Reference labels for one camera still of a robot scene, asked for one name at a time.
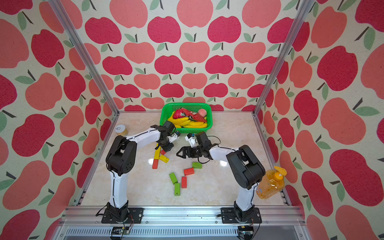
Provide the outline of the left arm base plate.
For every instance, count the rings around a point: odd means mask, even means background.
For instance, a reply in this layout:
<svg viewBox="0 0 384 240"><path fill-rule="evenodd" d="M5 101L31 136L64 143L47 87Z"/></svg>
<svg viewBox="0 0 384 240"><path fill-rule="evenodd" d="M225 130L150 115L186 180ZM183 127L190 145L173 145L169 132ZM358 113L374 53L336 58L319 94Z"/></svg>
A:
<svg viewBox="0 0 384 240"><path fill-rule="evenodd" d="M102 224L140 224L143 218L144 208L107 207L102 215Z"/></svg>

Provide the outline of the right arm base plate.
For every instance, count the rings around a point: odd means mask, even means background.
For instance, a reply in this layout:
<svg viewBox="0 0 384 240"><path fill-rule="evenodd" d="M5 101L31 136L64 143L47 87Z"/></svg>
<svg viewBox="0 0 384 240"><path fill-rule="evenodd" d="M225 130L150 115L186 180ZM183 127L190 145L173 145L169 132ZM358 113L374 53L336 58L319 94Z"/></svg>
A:
<svg viewBox="0 0 384 240"><path fill-rule="evenodd" d="M247 211L241 211L235 207L221 208L217 215L223 224L261 224L262 217L259 208L252 207Z"/></svg>

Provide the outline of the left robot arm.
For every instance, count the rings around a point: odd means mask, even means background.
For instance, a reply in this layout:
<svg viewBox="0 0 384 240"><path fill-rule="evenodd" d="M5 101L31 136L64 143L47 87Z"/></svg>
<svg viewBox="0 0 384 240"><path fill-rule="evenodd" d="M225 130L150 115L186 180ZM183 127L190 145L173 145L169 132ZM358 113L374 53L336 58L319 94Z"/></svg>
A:
<svg viewBox="0 0 384 240"><path fill-rule="evenodd" d="M103 224L124 223L130 217L127 198L128 176L136 161L137 150L157 143L156 149L168 152L180 132L173 123L166 121L162 126L153 125L146 131L133 136L117 136L107 154L106 167L111 175L111 196L103 214Z"/></svg>

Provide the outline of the yellow block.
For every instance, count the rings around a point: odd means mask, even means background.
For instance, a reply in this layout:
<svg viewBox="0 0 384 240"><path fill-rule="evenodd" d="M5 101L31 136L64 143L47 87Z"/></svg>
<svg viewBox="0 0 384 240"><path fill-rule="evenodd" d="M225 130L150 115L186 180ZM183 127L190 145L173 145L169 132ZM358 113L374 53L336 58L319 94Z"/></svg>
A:
<svg viewBox="0 0 384 240"><path fill-rule="evenodd" d="M154 159L159 160L160 155L161 155L161 153L159 151L155 151Z"/></svg>
<svg viewBox="0 0 384 240"><path fill-rule="evenodd" d="M168 163L170 159L167 158L166 156L160 155L159 160L163 161L164 163Z"/></svg>
<svg viewBox="0 0 384 240"><path fill-rule="evenodd" d="M156 148L155 148L156 152L160 152L161 151L161 147L159 144L157 144Z"/></svg>

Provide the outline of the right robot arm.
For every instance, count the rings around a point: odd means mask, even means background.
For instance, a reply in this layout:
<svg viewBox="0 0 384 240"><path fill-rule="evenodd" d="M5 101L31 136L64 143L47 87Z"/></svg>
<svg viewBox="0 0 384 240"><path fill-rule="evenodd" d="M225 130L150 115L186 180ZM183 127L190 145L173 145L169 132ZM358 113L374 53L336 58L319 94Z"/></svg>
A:
<svg viewBox="0 0 384 240"><path fill-rule="evenodd" d="M221 208L217 215L224 224L260 224L262 222L260 210L255 207L253 200L256 187L266 174L264 166L251 148L243 145L237 149L221 147L219 143L212 143L205 132L188 134L186 140L189 146L182 147L176 155L180 158L223 161L229 164L232 174L239 185L239 193L234 206Z"/></svg>

